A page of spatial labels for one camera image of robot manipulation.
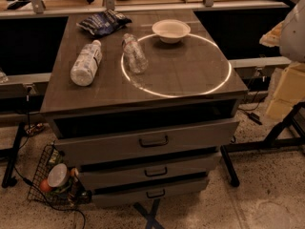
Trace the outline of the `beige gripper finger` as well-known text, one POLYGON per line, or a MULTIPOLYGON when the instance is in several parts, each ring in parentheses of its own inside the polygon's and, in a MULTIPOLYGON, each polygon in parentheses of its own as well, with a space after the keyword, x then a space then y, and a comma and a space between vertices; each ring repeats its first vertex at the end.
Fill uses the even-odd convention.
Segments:
POLYGON ((305 99, 305 63, 293 62, 282 73, 266 110, 266 116, 281 121, 305 99))
POLYGON ((282 32, 282 26, 283 22, 279 22, 270 31, 261 36, 259 43, 266 47, 278 47, 282 32))

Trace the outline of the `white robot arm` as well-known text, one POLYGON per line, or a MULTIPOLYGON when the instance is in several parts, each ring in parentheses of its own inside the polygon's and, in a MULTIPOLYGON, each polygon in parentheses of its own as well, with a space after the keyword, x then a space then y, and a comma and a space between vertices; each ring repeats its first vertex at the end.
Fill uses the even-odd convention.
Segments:
POLYGON ((286 18, 263 34, 259 43, 279 47, 280 54, 291 60, 281 72, 266 116, 283 119, 305 98, 305 0, 299 0, 286 18))

